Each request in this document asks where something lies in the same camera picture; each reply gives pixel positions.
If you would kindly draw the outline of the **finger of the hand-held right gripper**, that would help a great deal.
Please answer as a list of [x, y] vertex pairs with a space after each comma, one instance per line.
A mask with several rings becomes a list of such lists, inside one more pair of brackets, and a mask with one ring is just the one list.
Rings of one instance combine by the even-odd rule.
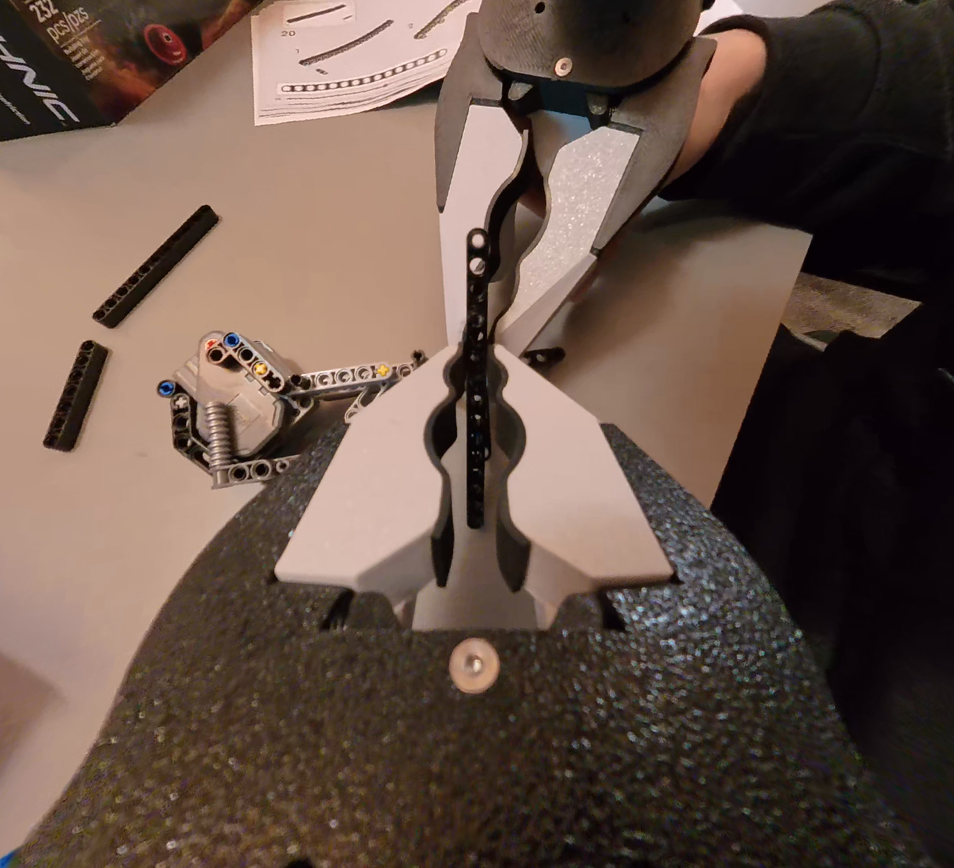
[[[516, 172], [524, 156], [524, 146], [521, 135], [502, 108], [470, 107], [441, 213], [447, 345], [457, 345], [464, 331], [467, 236], [472, 229], [484, 228], [491, 202]], [[516, 204], [510, 207], [500, 233], [503, 270], [488, 291], [488, 310], [493, 320], [501, 313], [503, 300], [515, 285], [515, 264], [530, 250], [540, 229], [540, 218], [529, 209]]]
[[531, 346], [594, 265], [602, 223], [640, 137], [609, 126], [534, 126], [532, 138], [546, 212], [521, 256], [515, 293], [503, 313], [503, 346], [515, 356]]

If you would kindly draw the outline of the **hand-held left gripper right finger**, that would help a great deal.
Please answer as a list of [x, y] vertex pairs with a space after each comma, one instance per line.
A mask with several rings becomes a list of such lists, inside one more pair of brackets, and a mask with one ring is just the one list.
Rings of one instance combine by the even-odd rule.
[[540, 629], [571, 596], [669, 582], [673, 565], [600, 422], [495, 345], [496, 551], [507, 587], [527, 593]]

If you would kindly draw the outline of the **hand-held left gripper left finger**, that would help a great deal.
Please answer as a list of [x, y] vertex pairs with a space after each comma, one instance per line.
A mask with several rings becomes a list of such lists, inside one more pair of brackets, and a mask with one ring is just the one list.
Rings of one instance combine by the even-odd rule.
[[284, 583], [384, 596], [404, 628], [429, 583], [447, 585], [462, 348], [449, 345], [350, 424], [275, 566]]

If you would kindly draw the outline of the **long black toy beam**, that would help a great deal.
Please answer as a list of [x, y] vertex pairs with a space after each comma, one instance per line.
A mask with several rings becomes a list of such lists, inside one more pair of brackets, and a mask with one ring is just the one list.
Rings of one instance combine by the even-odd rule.
[[220, 221], [208, 205], [200, 206], [92, 313], [106, 328], [120, 325]]
[[487, 292], [491, 277], [491, 248], [487, 232], [471, 230], [467, 244], [467, 289], [463, 359], [467, 416], [467, 523], [483, 527], [484, 469], [490, 452], [490, 412], [487, 382]]

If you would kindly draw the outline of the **person's right forearm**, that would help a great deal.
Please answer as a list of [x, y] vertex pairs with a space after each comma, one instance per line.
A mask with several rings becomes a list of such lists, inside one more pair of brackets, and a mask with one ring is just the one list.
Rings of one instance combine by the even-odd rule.
[[742, 167], [722, 195], [679, 200], [804, 231], [819, 270], [952, 278], [952, 0], [837, 0], [702, 33], [735, 27], [768, 46]]

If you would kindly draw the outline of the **person's right hand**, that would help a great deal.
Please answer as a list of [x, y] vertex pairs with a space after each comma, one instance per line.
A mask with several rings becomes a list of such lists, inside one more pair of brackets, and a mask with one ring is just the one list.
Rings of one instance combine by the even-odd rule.
[[744, 133], [759, 99], [768, 46], [756, 31], [730, 28], [712, 36], [712, 62], [702, 78], [685, 142], [667, 183], [664, 200], [722, 195], [744, 158]]

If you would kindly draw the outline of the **grey toy brick assembly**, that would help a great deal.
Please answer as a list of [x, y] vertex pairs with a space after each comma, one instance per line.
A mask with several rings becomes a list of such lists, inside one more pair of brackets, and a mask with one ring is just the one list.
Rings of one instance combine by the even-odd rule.
[[305, 370], [260, 339], [235, 330], [202, 336], [197, 351], [157, 385], [174, 450], [213, 489], [274, 480], [322, 430], [318, 410], [349, 425], [427, 361], [373, 360]]

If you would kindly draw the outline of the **white instruction booklet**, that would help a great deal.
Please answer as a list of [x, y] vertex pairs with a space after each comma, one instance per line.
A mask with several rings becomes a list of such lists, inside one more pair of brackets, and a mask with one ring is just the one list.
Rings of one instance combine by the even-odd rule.
[[297, 0], [252, 19], [254, 123], [371, 111], [444, 78], [482, 0]]

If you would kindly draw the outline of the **person's black clothing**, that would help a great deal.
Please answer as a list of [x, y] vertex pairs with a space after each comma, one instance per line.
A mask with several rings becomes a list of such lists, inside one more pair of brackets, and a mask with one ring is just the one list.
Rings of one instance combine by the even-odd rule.
[[881, 337], [781, 326], [713, 503], [848, 719], [906, 652], [951, 670], [952, 312], [948, 277]]

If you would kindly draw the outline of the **short black toy beam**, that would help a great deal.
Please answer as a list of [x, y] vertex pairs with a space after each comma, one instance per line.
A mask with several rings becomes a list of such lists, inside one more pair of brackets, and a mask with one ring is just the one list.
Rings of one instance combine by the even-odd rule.
[[44, 447], [60, 452], [75, 449], [109, 355], [110, 350], [93, 339], [80, 344], [44, 436]]

